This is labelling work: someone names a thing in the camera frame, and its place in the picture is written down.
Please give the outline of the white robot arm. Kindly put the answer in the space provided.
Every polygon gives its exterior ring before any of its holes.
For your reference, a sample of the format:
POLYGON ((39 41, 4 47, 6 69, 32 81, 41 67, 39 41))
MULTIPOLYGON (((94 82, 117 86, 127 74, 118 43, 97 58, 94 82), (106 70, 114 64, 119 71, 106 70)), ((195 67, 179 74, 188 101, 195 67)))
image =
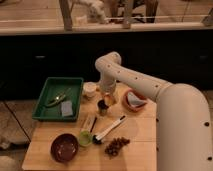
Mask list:
POLYGON ((118 81, 156 103, 157 171, 213 171, 211 114, 200 90, 171 83, 121 65, 117 52, 96 59, 103 93, 118 81))

